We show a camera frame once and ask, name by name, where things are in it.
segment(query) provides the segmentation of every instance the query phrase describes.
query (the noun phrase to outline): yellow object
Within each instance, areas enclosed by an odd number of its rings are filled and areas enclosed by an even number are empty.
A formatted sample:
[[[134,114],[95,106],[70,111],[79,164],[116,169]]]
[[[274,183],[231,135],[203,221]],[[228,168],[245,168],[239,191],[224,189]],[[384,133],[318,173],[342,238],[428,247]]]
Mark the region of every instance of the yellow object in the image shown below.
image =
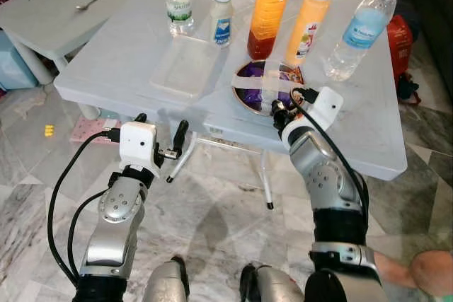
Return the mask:
[[[54,126],[53,125],[46,125],[44,128],[44,136],[45,137],[52,137],[54,135]]]
[[[331,0],[303,0],[286,50],[286,64],[299,66],[305,62],[306,54],[330,4]]]
[[[247,50],[251,59],[269,57],[277,37],[286,0],[256,0],[248,34]]]

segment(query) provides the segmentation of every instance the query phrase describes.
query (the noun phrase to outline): small white table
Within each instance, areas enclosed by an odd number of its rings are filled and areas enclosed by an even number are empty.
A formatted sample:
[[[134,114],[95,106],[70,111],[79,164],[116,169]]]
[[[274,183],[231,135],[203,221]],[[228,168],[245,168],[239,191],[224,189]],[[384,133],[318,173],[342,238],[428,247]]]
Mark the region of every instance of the small white table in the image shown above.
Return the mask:
[[[332,0],[307,57],[304,78],[314,88],[327,83],[344,97],[343,109],[328,133],[351,166],[365,175],[390,180],[407,163],[387,34],[379,37],[349,81],[329,82],[323,72],[323,62],[360,1]],[[285,153],[272,119],[244,109],[231,91],[231,75],[248,61],[246,40],[253,2],[233,0],[233,42],[217,60],[205,95],[192,105],[172,102],[150,81],[171,41],[164,0],[128,0],[76,55],[55,86],[67,100],[131,117],[145,112],[155,122],[177,124],[186,119],[195,132]],[[273,56],[283,56],[301,2],[288,0]],[[207,39],[211,3],[193,0],[195,37]],[[195,75],[188,76],[196,81]]]
[[[4,29],[40,83],[53,80],[35,52],[51,59],[61,72],[66,54],[90,40],[125,0],[98,0],[87,11],[76,5],[90,0],[10,0],[0,6]]]

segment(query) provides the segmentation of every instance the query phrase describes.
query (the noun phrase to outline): marble floor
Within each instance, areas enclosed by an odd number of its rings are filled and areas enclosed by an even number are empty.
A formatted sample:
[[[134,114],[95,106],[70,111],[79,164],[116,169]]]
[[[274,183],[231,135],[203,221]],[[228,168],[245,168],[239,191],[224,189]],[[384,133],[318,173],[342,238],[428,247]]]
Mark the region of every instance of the marble floor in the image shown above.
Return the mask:
[[[405,264],[422,250],[451,250],[453,223],[452,104],[423,37],[415,44],[410,72],[423,101],[400,107],[408,170],[391,182],[367,179],[367,242]],[[0,101],[0,301],[74,296],[48,250],[45,221],[52,187],[79,147],[69,141],[78,118],[77,105],[51,86],[12,91]],[[45,124],[55,126],[52,138],[44,137]],[[170,140],[169,133],[159,134]],[[62,252],[72,214],[105,188],[117,169],[117,153],[117,146],[90,145],[63,184],[55,212]],[[305,285],[313,270],[307,253],[314,225],[304,182],[287,156],[271,154],[276,209],[268,211],[258,166],[256,153],[201,144],[171,185],[153,183],[125,301],[141,301],[153,268],[176,253],[187,260],[192,302],[237,301],[241,268],[250,260],[282,268]],[[166,162],[164,174],[170,170]],[[95,222],[92,203],[76,229],[77,263]],[[392,302],[430,300],[417,290],[390,284],[385,289]]]

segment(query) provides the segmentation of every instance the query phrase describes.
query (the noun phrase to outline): light blue bin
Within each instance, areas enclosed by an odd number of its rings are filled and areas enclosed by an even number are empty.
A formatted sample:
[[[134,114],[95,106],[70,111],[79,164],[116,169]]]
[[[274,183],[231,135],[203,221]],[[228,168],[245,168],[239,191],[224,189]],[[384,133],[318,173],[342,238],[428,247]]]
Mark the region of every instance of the light blue bin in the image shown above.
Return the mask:
[[[34,88],[38,81],[4,31],[0,31],[0,87],[5,90]]]

